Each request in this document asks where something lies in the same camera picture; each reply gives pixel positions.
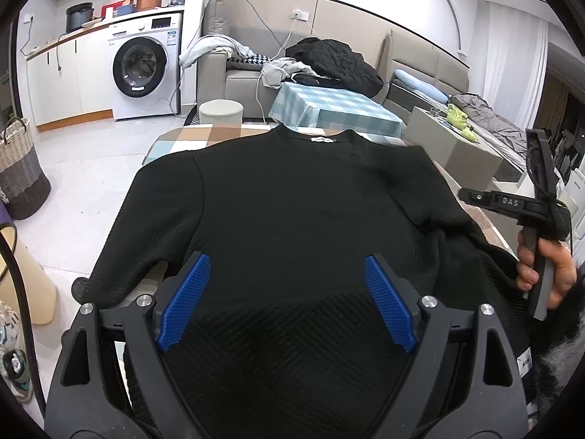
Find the right hand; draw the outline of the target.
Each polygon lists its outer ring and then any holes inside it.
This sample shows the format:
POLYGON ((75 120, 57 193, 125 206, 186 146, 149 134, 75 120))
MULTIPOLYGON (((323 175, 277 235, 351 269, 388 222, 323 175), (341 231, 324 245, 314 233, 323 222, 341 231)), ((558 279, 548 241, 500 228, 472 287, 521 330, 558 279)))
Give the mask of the right hand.
MULTIPOLYGON (((517 286, 528 292, 539 282, 539 274, 533 268, 535 254, 525 244, 524 233, 518 233, 518 264, 517 286)), ((550 291, 547 308, 556 309, 567 293, 577 283, 577 267, 573 262, 570 250, 558 241, 539 240, 539 254, 554 264, 553 285, 550 291)))

